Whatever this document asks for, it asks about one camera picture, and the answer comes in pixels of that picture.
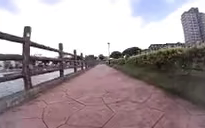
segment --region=paved walkway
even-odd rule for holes
[[[205,111],[99,65],[0,116],[1,128],[205,128]]]

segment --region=walkway border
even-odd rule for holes
[[[6,96],[6,97],[2,97],[2,98],[0,98],[0,114],[5,112],[6,110],[12,108],[12,107],[22,105],[22,103],[25,103],[27,101],[30,101],[31,99],[36,98],[40,92],[45,92],[49,89],[52,89],[52,88],[60,85],[63,82],[66,82],[70,79],[73,79],[73,78],[89,71],[92,68],[93,67],[90,67],[90,68],[85,69],[83,71],[81,70],[81,71],[78,71],[76,73],[68,74],[64,77],[59,77],[59,78],[55,78],[55,79],[47,81],[47,82],[43,82],[43,83],[39,84],[38,86],[33,87],[30,90],[23,90],[23,91],[14,93],[14,94]]]

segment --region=railing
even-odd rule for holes
[[[0,39],[23,45],[22,55],[0,54],[0,61],[5,61],[5,60],[22,61],[22,73],[16,73],[14,75],[0,77],[0,83],[23,78],[25,90],[29,90],[33,88],[31,82],[31,76],[59,71],[60,77],[64,77],[64,69],[73,68],[74,72],[77,72],[77,68],[81,67],[81,70],[84,70],[84,67],[88,67],[87,64],[85,63],[85,59],[83,58],[82,53],[80,56],[77,56],[76,50],[74,50],[73,54],[64,52],[62,43],[59,43],[59,49],[44,46],[31,41],[30,37],[31,37],[31,27],[29,26],[24,27],[23,37],[18,37],[15,35],[0,32]],[[50,58],[50,57],[30,56],[30,47],[57,52],[59,57]],[[52,67],[47,70],[37,70],[36,68],[35,69],[31,68],[33,67],[32,65],[33,61],[51,61],[51,62],[58,63],[58,66]]]

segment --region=high-rise building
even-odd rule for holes
[[[181,15],[186,43],[205,41],[205,13],[198,8],[191,8]]]

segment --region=fence post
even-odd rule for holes
[[[22,67],[22,74],[24,80],[24,88],[28,90],[32,88],[31,83],[31,71],[30,71],[30,37],[31,37],[31,27],[25,26],[23,32],[23,67]]]
[[[84,59],[83,59],[83,53],[81,53],[81,61],[80,61],[80,63],[81,63],[81,70],[83,70],[84,69],[84,63],[83,63],[83,61],[84,61]]]
[[[77,64],[76,64],[76,62],[77,62],[77,55],[76,55],[76,50],[74,50],[73,51],[73,53],[74,53],[74,72],[77,72]]]
[[[87,68],[88,68],[86,57],[87,57],[87,56],[85,55],[85,60],[84,60],[85,69],[87,69]]]
[[[63,64],[63,44],[62,43],[59,43],[58,44],[58,47],[59,47],[59,59],[61,59],[60,61],[60,64],[59,64],[59,74],[60,74],[60,77],[63,77],[64,76],[64,64]]]

